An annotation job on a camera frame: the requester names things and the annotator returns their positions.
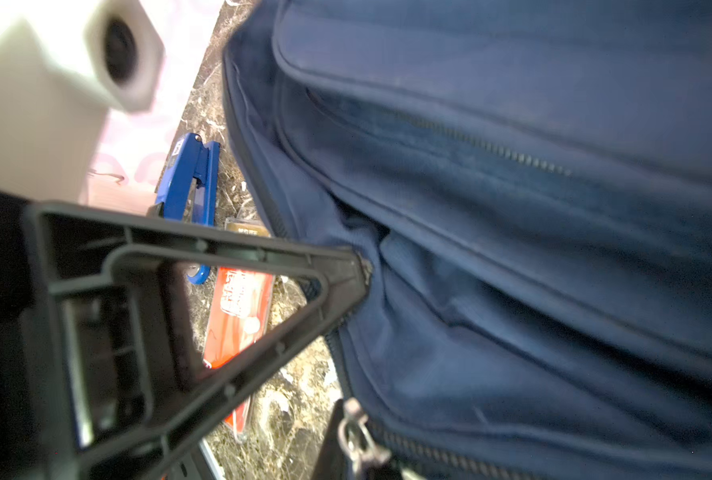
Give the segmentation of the red booklet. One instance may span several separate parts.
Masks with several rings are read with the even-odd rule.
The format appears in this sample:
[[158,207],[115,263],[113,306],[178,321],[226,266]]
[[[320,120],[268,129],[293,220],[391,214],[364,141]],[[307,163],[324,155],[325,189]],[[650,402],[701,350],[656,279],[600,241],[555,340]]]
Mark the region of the red booklet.
[[275,277],[268,273],[219,267],[205,334],[203,362],[227,365],[267,331]]

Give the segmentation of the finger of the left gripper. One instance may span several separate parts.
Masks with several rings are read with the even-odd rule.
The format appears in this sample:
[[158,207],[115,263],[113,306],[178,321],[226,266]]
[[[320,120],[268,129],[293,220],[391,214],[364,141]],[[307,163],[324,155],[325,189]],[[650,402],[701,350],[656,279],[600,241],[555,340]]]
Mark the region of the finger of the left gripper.
[[[358,254],[168,220],[38,203],[23,215],[34,310],[23,322],[48,479],[158,479],[366,296]],[[197,265],[300,282],[303,304],[217,367],[215,284]]]

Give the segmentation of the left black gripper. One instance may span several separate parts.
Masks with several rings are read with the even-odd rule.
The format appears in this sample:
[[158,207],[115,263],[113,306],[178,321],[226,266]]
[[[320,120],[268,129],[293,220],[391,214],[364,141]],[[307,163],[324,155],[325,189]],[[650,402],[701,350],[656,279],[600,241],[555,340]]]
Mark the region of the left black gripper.
[[26,199],[0,191],[0,479],[45,479],[34,423],[23,323],[35,303],[23,231]]

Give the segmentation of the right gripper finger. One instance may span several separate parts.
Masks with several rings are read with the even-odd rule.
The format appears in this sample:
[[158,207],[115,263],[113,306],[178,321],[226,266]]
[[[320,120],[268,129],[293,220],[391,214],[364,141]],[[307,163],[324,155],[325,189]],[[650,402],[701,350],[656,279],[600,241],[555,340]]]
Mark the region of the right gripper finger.
[[343,403],[344,400],[339,399],[334,404],[311,480],[347,478],[347,460],[338,440],[338,428],[344,418]]

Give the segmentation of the navy blue student backpack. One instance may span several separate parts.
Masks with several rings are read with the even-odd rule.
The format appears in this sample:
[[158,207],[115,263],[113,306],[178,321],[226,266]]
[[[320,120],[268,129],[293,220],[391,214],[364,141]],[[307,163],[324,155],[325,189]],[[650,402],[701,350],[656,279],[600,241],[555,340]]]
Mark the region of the navy blue student backpack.
[[347,478],[712,479],[712,1],[262,1],[270,231],[350,246]]

